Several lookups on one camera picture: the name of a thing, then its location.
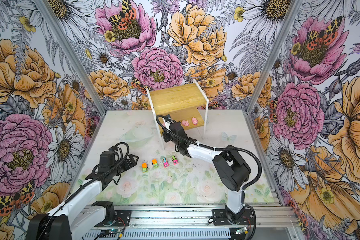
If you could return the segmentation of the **pink toy pig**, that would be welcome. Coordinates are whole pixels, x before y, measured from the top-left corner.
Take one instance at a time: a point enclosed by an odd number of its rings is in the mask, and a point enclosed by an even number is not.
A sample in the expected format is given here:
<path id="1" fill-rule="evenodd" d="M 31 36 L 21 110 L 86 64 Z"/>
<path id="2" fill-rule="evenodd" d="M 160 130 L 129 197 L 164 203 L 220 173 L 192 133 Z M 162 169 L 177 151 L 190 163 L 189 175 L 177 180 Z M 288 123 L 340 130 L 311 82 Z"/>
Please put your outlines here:
<path id="1" fill-rule="evenodd" d="M 181 124 L 182 124 L 183 126 L 185 126 L 185 127 L 188 127 L 188 126 L 189 126 L 189 122 L 186 121 L 186 120 L 182 120 L 182 121 L 181 121 Z"/>
<path id="2" fill-rule="evenodd" d="M 193 125 L 197 125 L 198 124 L 198 120 L 197 120 L 197 118 L 195 118 L 195 117 L 192 117 L 192 123 L 193 123 Z"/>

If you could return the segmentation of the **pink toy truck green top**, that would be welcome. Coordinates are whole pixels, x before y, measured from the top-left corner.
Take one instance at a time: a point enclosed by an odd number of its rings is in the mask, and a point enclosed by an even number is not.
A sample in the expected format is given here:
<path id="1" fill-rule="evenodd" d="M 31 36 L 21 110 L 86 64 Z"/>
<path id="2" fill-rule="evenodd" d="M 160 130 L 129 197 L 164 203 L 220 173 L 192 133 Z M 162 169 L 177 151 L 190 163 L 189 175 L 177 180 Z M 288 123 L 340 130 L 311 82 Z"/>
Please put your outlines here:
<path id="1" fill-rule="evenodd" d="M 175 155 L 172 155 L 171 159 L 172 159 L 172 162 L 173 162 L 174 165 L 177 165 L 179 163 L 179 161 L 178 161 L 178 159 L 177 159 L 177 157 Z"/>

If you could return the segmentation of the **pink toy truck blue top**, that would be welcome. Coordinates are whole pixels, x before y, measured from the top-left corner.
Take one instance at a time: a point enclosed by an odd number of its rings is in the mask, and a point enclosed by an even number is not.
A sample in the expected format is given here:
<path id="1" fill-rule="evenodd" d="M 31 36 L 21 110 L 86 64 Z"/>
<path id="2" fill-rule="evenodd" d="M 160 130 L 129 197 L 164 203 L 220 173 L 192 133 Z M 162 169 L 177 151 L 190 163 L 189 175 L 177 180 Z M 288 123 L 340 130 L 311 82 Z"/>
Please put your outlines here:
<path id="1" fill-rule="evenodd" d="M 166 158 L 163 158 L 162 161 L 165 168 L 169 167 L 169 163 Z"/>

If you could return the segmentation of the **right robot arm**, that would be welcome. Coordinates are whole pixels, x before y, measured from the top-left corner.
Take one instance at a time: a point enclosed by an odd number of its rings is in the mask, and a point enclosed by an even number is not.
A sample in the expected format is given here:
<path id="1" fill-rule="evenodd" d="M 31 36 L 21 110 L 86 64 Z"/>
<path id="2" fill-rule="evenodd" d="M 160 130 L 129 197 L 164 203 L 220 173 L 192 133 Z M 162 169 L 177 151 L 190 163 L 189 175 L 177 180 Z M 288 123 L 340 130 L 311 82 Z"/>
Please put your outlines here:
<path id="1" fill-rule="evenodd" d="M 170 116 L 156 116 L 156 122 L 163 131 L 163 139 L 172 142 L 177 152 L 189 158 L 203 160 L 214 165 L 223 185 L 228 189 L 226 208 L 231 214 L 239 214 L 245 208 L 245 183 L 249 180 L 251 168 L 240 153 L 253 153 L 228 145 L 224 148 L 211 147 L 190 138 L 180 122 Z"/>

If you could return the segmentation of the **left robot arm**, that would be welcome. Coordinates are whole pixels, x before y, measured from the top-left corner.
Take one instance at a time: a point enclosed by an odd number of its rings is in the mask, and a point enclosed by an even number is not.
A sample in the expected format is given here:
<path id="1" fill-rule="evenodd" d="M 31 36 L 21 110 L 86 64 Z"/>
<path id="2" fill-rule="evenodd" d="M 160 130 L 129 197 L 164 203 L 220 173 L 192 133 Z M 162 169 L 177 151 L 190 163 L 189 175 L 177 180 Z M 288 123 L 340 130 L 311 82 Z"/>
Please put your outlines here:
<path id="1" fill-rule="evenodd" d="M 99 224 L 108 226 L 117 222 L 112 202 L 91 201 L 114 181 L 114 177 L 120 177 L 122 173 L 135 167 L 138 160 L 138 156 L 123 155 L 122 151 L 102 152 L 99 164 L 73 194 L 48 213 L 32 218 L 26 239 L 80 240 Z"/>

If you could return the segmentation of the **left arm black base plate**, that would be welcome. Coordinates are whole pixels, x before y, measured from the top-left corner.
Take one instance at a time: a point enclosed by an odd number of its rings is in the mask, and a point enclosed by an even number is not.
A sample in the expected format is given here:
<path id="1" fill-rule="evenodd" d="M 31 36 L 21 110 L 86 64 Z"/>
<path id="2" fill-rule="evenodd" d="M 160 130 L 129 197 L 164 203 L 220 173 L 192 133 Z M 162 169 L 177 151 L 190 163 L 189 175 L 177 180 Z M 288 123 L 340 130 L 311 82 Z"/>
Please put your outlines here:
<path id="1" fill-rule="evenodd" d="M 131 210 L 115 210 L 107 225 L 109 227 L 128 227 L 132 218 L 131 215 Z"/>

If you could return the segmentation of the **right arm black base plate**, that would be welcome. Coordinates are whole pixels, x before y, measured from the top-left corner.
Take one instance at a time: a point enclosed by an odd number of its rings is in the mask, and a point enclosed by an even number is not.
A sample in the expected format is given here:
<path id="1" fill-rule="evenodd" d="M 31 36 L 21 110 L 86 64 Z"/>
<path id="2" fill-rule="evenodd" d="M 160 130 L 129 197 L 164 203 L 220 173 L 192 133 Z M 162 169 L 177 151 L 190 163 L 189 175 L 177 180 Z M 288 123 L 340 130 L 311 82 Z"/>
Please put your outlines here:
<path id="1" fill-rule="evenodd" d="M 237 214 L 233 213 L 228 208 L 213 209 L 212 220 L 214 226 L 252 226 L 255 224 L 255 214 L 246 207 Z"/>

